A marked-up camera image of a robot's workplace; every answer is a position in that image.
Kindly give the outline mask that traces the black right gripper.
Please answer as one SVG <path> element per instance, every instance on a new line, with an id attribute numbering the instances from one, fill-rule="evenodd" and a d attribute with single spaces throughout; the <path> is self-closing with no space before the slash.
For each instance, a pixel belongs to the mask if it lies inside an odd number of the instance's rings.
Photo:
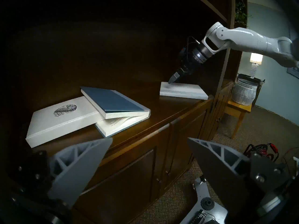
<path id="1" fill-rule="evenodd" d="M 195 60 L 194 55 L 191 52 L 187 52 L 186 47 L 182 48 L 179 53 L 180 58 L 180 67 L 178 70 L 171 76 L 168 81 L 168 84 L 174 83 L 179 78 L 186 74 L 193 74 L 195 70 L 199 69 L 200 63 Z"/>

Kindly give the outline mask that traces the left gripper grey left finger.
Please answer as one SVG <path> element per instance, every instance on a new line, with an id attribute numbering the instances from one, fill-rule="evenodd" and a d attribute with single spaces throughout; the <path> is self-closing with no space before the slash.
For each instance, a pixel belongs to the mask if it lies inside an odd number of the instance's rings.
<path id="1" fill-rule="evenodd" d="M 111 146 L 113 138 L 72 145 L 48 156 L 37 151 L 21 161 L 12 179 L 26 192 L 60 200 L 72 207 Z"/>

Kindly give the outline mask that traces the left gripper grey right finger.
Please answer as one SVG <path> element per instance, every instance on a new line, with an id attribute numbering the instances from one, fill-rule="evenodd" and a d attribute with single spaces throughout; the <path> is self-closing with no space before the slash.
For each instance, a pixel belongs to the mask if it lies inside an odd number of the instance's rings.
<path id="1" fill-rule="evenodd" d="M 287 216 L 291 177 L 286 166 L 256 151 L 247 157 L 231 147 L 190 137 L 187 144 L 228 210 L 227 223 L 279 223 Z"/>

